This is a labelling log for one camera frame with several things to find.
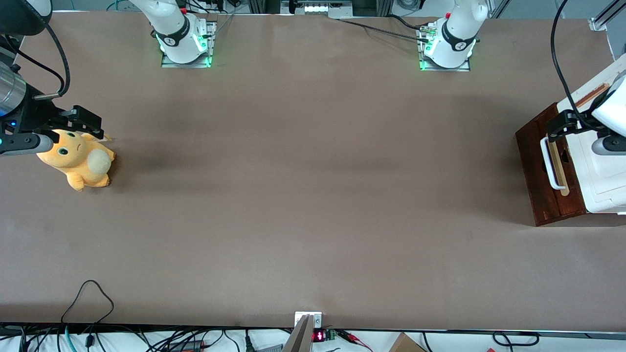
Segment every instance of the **drawer handle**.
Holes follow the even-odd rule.
[[[543,154],[543,162],[546,165],[546,171],[548,172],[548,180],[550,181],[550,186],[552,186],[555,190],[563,190],[566,189],[565,186],[561,186],[557,183],[557,178],[554,176],[554,168],[552,167],[552,161],[550,160],[550,152],[548,151],[548,137],[543,137],[543,139],[539,142],[541,146],[541,154]]]

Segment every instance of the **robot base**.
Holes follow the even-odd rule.
[[[204,51],[197,59],[193,60],[190,63],[175,63],[170,60],[163,50],[163,57],[161,58],[161,67],[165,68],[209,68],[211,67],[211,62],[213,61],[213,47],[215,46],[215,32],[217,30],[217,22],[215,21],[207,21],[205,19],[199,19],[199,21],[204,22],[206,25],[200,27],[200,35],[195,37],[196,43],[199,48]]]
[[[418,38],[427,38],[427,39],[432,39],[432,38],[428,38],[428,35],[424,35],[424,33],[420,30],[416,30],[415,33],[417,34]],[[434,61],[429,58],[428,56],[424,55],[424,52],[429,50],[428,46],[430,45],[430,43],[423,43],[421,41],[418,41],[418,55],[419,55],[419,69],[421,71],[453,71],[453,72],[468,72],[470,70],[470,59],[468,58],[467,60],[465,60],[465,62],[459,66],[459,67],[455,67],[455,68],[445,68],[445,67],[441,67],[439,65],[437,65],[436,63],[434,63]]]

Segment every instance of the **yellow plush toy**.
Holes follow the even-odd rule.
[[[38,153],[41,161],[65,173],[69,185],[78,192],[82,192],[85,185],[106,187],[111,183],[106,173],[115,153],[96,142],[89,133],[54,131],[59,134],[59,143],[45,153]]]

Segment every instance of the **brown table surface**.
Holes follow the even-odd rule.
[[[57,104],[102,117],[117,171],[77,193],[34,155],[0,160],[1,321],[58,321],[96,279],[109,323],[626,329],[625,229],[532,226],[513,134],[564,97],[551,21],[485,22],[470,73],[322,16],[237,16],[204,70],[161,69],[140,13],[52,26]],[[611,62],[584,20],[557,42],[572,89]],[[23,50],[61,69],[46,33]],[[94,287],[79,305],[70,321],[106,312]]]

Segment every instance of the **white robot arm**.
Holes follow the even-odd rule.
[[[443,68],[457,68],[471,55],[476,34],[489,15],[485,0],[454,0],[449,17],[438,19],[424,55]]]
[[[130,0],[155,29],[161,50],[175,63],[189,63],[208,50],[207,21],[183,14],[176,0]]]

